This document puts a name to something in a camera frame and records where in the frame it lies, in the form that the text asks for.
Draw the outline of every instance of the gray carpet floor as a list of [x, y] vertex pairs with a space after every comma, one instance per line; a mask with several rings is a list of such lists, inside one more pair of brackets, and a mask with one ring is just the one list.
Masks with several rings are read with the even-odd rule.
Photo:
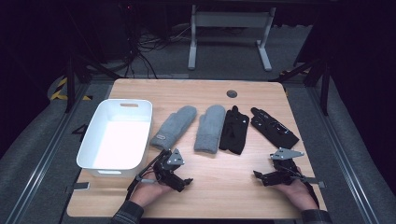
[[[310, 27], [274, 27], [266, 50], [273, 66], [272, 72], [264, 72], [254, 41], [261, 31], [244, 30], [230, 34], [222, 30], [202, 31], [198, 38], [196, 69], [187, 69], [190, 42], [181, 39], [163, 49], [143, 53], [150, 61], [158, 78], [235, 79], [266, 81], [276, 78], [283, 70], [293, 67], [294, 60], [308, 35]], [[140, 59], [135, 59], [128, 72], [130, 78], [153, 77]], [[376, 170], [359, 132], [341, 101], [334, 83], [329, 91], [328, 112], [324, 117], [318, 110], [320, 83], [306, 88], [297, 76], [284, 83], [288, 99], [302, 135], [308, 157], [316, 177], [326, 183], [321, 189], [334, 223], [396, 223], [396, 200], [388, 185]], [[53, 93], [59, 79], [49, 89]], [[112, 81], [103, 75], [95, 75], [90, 84], [77, 83], [81, 94], [91, 95], [92, 100], [77, 103], [73, 113], [65, 114], [66, 101], [53, 100], [50, 105], [24, 130], [7, 154], [0, 160], [0, 223], [6, 223], [10, 214], [19, 214], [10, 223], [107, 223], [108, 218], [69, 217], [64, 209], [71, 186], [79, 174], [76, 156], [80, 135], [72, 134], [83, 124], [89, 124], [98, 104], [107, 98]], [[60, 124], [66, 123], [59, 130]], [[58, 133], [59, 140], [54, 139]], [[345, 151], [348, 164], [358, 178], [365, 198], [353, 193], [353, 183], [343, 170], [337, 147]], [[38, 167], [47, 160], [47, 167]], [[26, 192], [32, 176], [41, 172], [42, 178], [35, 188]], [[21, 195], [31, 195], [25, 200]], [[359, 200], [368, 202], [361, 207]], [[364, 208], [371, 208], [374, 217], [364, 215]], [[292, 220], [276, 220], [276, 223], [293, 223]]]

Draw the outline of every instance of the wooden table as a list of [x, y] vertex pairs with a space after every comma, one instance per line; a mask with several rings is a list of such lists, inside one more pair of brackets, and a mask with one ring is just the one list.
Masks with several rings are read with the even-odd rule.
[[[237, 97], [230, 98], [227, 91]], [[175, 171], [180, 178], [193, 178], [182, 192], [173, 191], [145, 209], [144, 217], [159, 218], [299, 218], [289, 200], [255, 178], [253, 170], [263, 174], [274, 171], [270, 153], [276, 148], [251, 124], [242, 154], [228, 150], [217, 154], [194, 152], [193, 145], [199, 117], [208, 107], [223, 105], [226, 110], [237, 105], [239, 111], [253, 117], [251, 107], [265, 110], [294, 132], [300, 139], [283, 87], [278, 83], [216, 80], [118, 79], [109, 98], [145, 99], [153, 104], [154, 135], [168, 116], [184, 105], [197, 108], [197, 116], [176, 142], [175, 147], [186, 162]], [[300, 140], [293, 149], [305, 152]], [[160, 151], [150, 147], [148, 162]], [[308, 157], [294, 158], [306, 176], [314, 176]], [[78, 182], [90, 182], [87, 190], [75, 190], [67, 208], [71, 217], [112, 217], [126, 195], [132, 178], [94, 177], [84, 170]], [[314, 185], [320, 208], [326, 210], [321, 193]]]

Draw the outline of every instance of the person's right hand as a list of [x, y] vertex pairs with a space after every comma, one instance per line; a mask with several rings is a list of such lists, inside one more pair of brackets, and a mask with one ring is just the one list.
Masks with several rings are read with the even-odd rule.
[[273, 188], [283, 192], [300, 211], [309, 209], [318, 209], [315, 200], [309, 194], [309, 190], [301, 180], [296, 179], [290, 185], [279, 184], [274, 185]]

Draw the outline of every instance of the yellow and black hazard tape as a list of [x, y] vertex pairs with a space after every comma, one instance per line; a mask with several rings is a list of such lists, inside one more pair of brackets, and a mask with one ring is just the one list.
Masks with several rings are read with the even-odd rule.
[[[67, 100], [67, 95], [62, 95], [61, 91], [64, 88], [64, 85], [67, 83], [67, 76], [64, 76], [62, 80], [59, 82], [58, 86], [56, 87], [55, 92], [50, 97], [51, 100]], [[82, 97], [82, 100], [92, 100], [93, 96], [85, 95]]]

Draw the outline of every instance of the person's left hand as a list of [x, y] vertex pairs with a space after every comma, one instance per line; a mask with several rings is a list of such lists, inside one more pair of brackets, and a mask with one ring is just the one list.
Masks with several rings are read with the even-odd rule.
[[[145, 175], [144, 178], [156, 179], [154, 173], [149, 173]], [[139, 183], [129, 201], [137, 203], [141, 207], [145, 207], [171, 190], [172, 188], [169, 186], [161, 185], [158, 182], [154, 184]]]

